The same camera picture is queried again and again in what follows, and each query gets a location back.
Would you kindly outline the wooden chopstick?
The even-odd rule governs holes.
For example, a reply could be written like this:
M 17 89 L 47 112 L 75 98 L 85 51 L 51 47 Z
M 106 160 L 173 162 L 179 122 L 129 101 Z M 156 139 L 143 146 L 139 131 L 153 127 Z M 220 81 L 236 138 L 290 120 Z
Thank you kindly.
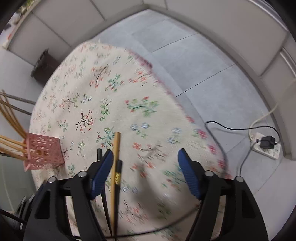
M 116 165 L 119 160 L 119 146 L 120 146 L 121 133 L 116 132 L 113 143 L 113 166 L 111 170 L 111 230 L 112 234 L 115 235 L 115 186 L 116 186 Z

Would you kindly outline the pink perforated utensil holder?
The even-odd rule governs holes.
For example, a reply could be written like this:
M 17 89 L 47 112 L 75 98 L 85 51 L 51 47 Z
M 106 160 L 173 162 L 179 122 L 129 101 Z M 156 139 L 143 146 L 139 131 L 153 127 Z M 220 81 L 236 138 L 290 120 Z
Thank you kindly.
M 59 138 L 27 133 L 25 171 L 48 170 L 64 164 Z

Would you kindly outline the white power strip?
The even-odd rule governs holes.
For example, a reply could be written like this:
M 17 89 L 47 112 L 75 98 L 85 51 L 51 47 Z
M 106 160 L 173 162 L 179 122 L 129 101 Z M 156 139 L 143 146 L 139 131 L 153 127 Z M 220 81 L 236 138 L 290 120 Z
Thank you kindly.
M 280 156 L 281 144 L 272 136 L 255 133 L 251 142 L 251 149 L 259 154 L 277 160 Z

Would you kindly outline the wooden chopsticks in holder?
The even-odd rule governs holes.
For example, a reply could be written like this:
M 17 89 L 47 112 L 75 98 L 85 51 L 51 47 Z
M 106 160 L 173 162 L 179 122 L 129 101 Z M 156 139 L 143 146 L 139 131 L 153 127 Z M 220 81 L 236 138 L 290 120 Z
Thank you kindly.
M 26 161 L 27 132 L 16 116 L 15 110 L 7 94 L 1 90 L 1 155 Z

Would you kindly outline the black power adapter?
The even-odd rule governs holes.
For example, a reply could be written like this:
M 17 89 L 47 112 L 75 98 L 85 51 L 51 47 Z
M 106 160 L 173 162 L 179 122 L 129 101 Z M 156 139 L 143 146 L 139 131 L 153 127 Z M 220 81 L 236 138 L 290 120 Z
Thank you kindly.
M 272 136 L 262 137 L 260 140 L 260 148 L 264 150 L 273 149 L 275 144 L 275 138 Z

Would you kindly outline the floral tablecloth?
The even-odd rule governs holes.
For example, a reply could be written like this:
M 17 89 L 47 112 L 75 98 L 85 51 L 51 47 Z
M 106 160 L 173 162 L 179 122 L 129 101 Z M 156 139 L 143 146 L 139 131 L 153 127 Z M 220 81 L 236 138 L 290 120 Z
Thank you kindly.
M 118 233 L 129 240 L 185 240 L 199 201 L 178 165 L 185 149 L 204 169 L 222 175 L 221 150 L 152 72 L 125 48 L 90 40 L 53 73 L 33 109 L 30 132 L 58 137 L 65 163 L 34 170 L 37 187 L 51 176 L 71 178 L 113 148 L 121 134 Z M 184 217 L 181 223 L 178 218 Z

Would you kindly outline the black trash bin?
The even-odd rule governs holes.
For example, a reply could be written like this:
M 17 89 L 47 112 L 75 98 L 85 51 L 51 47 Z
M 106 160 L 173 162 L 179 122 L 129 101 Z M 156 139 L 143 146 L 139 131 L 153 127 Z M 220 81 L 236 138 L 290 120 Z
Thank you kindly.
M 36 64 L 34 65 L 30 76 L 37 81 L 37 83 L 45 86 L 49 78 L 59 67 L 60 61 L 55 59 L 50 53 L 49 48 L 45 49 Z

